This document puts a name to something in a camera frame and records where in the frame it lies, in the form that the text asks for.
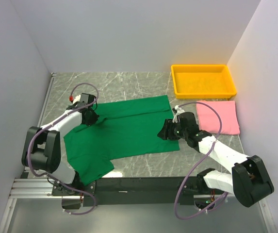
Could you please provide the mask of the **green t shirt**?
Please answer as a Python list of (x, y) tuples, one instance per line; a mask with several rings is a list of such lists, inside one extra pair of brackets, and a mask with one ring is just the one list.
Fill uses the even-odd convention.
[(64, 136), (68, 163), (87, 185), (114, 169), (112, 160), (178, 151), (178, 141), (157, 134), (173, 113), (166, 95), (98, 105), (94, 125), (80, 125)]

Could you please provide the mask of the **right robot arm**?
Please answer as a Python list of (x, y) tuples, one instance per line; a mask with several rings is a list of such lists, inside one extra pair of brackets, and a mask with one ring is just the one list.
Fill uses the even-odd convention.
[(206, 154), (227, 172), (208, 168), (197, 174), (196, 184), (190, 187), (198, 193), (212, 189), (233, 194), (245, 207), (250, 207), (274, 192), (274, 186), (263, 160), (235, 151), (216, 139), (211, 133), (200, 130), (195, 116), (183, 112), (174, 119), (166, 119), (157, 136), (162, 140), (183, 139), (197, 152)]

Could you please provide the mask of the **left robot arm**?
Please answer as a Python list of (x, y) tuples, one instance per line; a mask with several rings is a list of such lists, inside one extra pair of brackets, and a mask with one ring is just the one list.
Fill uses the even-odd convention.
[(61, 183), (79, 189), (83, 184), (78, 172), (61, 161), (61, 139), (77, 126), (95, 124), (99, 115), (92, 108), (97, 103), (94, 95), (70, 96), (70, 101), (72, 104), (54, 121), (28, 129), (21, 162), (24, 166), (31, 163), (34, 170), (42, 170)]

